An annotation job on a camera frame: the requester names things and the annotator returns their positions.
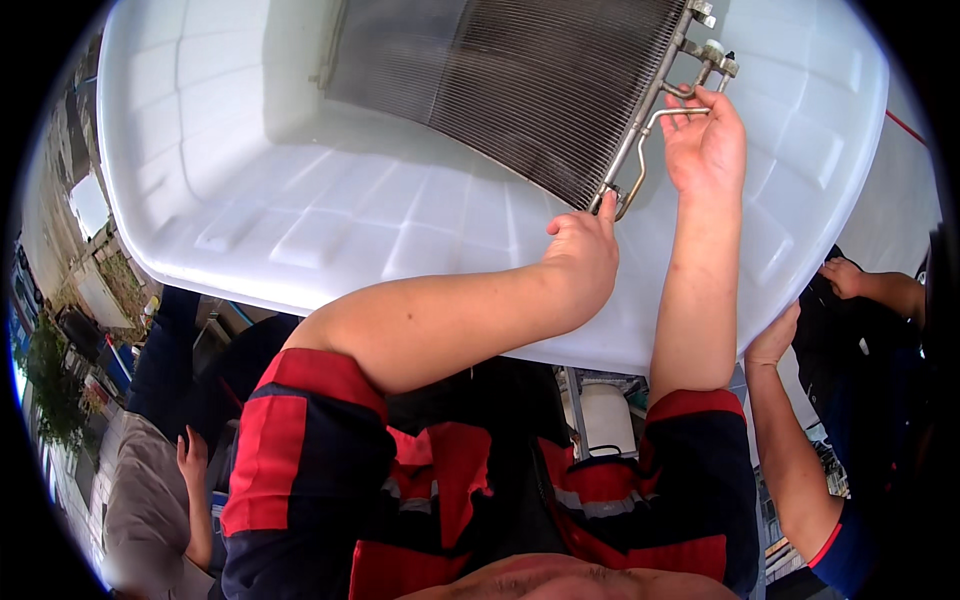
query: person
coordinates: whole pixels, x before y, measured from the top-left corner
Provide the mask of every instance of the person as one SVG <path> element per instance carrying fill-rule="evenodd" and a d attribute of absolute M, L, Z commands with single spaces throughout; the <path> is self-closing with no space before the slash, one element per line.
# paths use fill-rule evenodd
<path fill-rule="evenodd" d="M 115 596 L 207 597 L 208 449 L 298 323 L 277 315 L 244 330 L 195 382 L 199 303 L 196 292 L 163 288 L 130 383 L 104 516 L 104 571 Z"/>
<path fill-rule="evenodd" d="M 847 597 L 874 572 L 910 477 L 910 422 L 923 397 L 922 284 L 866 273 L 836 246 L 794 302 L 748 348 L 756 445 L 780 528 L 814 574 Z M 777 372 L 793 345 L 799 379 L 844 466 L 850 498 L 831 495 Z"/>
<path fill-rule="evenodd" d="M 746 161 L 730 101 L 664 117 L 677 228 L 639 460 L 573 464 L 549 367 L 497 355 L 606 303 L 616 196 L 547 226 L 542 260 L 368 287 L 294 331 L 244 407 L 230 598 L 734 597 L 757 579 L 736 355 Z M 667 99 L 668 106 L 680 101 Z"/>

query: red and black work uniform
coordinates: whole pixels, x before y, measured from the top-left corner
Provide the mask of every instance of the red and black work uniform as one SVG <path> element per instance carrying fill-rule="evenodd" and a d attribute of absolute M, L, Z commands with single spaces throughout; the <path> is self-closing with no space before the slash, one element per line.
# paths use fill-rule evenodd
<path fill-rule="evenodd" d="M 352 359 L 285 350 L 244 408 L 224 593 L 395 598 L 529 552 L 754 587 L 736 396 L 663 398 L 639 461 L 574 464 L 568 432 L 545 365 L 497 357 L 385 400 Z"/>

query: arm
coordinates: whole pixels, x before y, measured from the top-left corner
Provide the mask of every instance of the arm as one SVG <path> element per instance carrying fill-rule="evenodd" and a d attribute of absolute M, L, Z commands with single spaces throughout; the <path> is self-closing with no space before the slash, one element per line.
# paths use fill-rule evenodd
<path fill-rule="evenodd" d="M 725 387 L 736 360 L 736 282 L 746 134 L 726 96 L 698 86 L 689 106 L 709 115 L 662 117 L 666 164 L 680 192 L 677 232 L 657 317 L 650 405 L 675 390 Z M 680 105 L 666 97 L 669 107 Z"/>
<path fill-rule="evenodd" d="M 608 193 L 596 217 L 555 218 L 547 227 L 554 241 L 537 264 L 374 285 L 315 311 L 284 348 L 349 356 L 376 389 L 398 394 L 572 331 L 613 291 L 615 200 Z"/>
<path fill-rule="evenodd" d="M 183 436 L 177 438 L 177 466 L 186 482 L 186 494 L 190 503 L 190 543 L 183 552 L 186 558 L 200 569 L 206 571 L 210 566 L 213 553 L 213 529 L 210 523 L 210 509 L 206 505 L 206 442 L 186 426 L 190 439 L 190 450 L 186 451 Z"/>
<path fill-rule="evenodd" d="M 905 319 L 924 327 L 926 290 L 903 273 L 866 273 L 846 258 L 832 258 L 817 272 L 830 281 L 833 293 L 842 299 L 862 296 L 875 300 Z"/>
<path fill-rule="evenodd" d="M 800 304 L 794 302 L 750 345 L 745 367 L 760 468 L 783 534 L 810 562 L 833 533 L 844 499 L 829 493 L 820 459 L 797 422 L 777 373 L 799 316 Z"/>

